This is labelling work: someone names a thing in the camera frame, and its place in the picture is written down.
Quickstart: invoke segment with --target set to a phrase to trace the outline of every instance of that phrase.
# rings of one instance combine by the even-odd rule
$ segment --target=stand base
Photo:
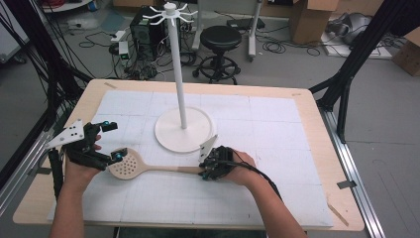
[[[187,128],[181,128],[179,108],[162,114],[155,125],[157,140],[162,146],[177,153],[190,153],[200,149],[214,134],[210,117],[198,108],[186,107]]]

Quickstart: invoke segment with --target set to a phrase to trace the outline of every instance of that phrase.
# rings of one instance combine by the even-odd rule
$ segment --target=computer tower
[[[150,6],[142,6],[130,24],[130,30],[136,48],[137,60],[153,61],[158,57],[158,44],[165,38],[164,23],[151,25],[160,17],[147,19],[144,16],[154,16],[157,13]]]

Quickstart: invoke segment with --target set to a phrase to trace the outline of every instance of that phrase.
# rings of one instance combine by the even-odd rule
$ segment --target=black stool
[[[201,33],[200,41],[204,47],[213,51],[216,56],[204,59],[198,68],[192,72],[192,75],[198,77],[201,71],[203,75],[210,78],[209,83],[232,78],[234,84],[238,85],[235,74],[240,73],[241,69],[238,68],[238,65],[233,60],[224,57],[224,53],[233,50],[239,45],[242,41],[241,34],[228,26],[214,26],[205,29]],[[209,60],[211,60],[210,65],[204,65]]]

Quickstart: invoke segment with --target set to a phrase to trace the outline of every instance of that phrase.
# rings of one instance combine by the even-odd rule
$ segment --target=fingers
[[[98,151],[98,150],[101,150],[101,149],[102,149],[102,147],[101,147],[101,146],[98,146],[98,145],[96,145],[96,144],[94,144],[94,145],[93,145],[93,149],[95,149],[96,151]]]
[[[101,135],[96,135],[95,140],[96,140],[96,141],[99,141],[101,138],[102,138],[102,137],[101,137]],[[96,145],[96,144],[94,144],[94,145],[93,145],[93,149],[95,149],[95,150],[97,151],[97,150],[101,150],[101,149],[102,149],[102,147],[101,147],[101,146],[98,146],[98,145]]]

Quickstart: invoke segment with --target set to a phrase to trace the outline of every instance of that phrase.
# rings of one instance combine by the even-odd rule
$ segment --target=wooden table
[[[85,92],[74,108],[74,111],[71,113],[66,126],[69,126],[77,118],[81,118],[84,122],[91,121],[107,90],[175,92],[176,88],[173,82],[94,79],[88,84]],[[309,90],[298,88],[184,83],[184,92],[294,99],[299,110],[312,157],[318,170],[318,175],[323,184],[331,216],[333,217],[334,226],[327,230],[361,231],[365,228],[365,224],[352,192],[349,188],[339,189],[337,186],[337,183],[346,180],[346,177],[320,116],[318,107]],[[49,162],[46,161],[44,167],[48,166]],[[19,224],[51,224],[51,222],[47,220],[47,216],[53,205],[53,201],[53,177],[51,175],[37,175],[16,210],[13,220]],[[146,226],[145,224],[104,222],[88,222],[87,224]]]

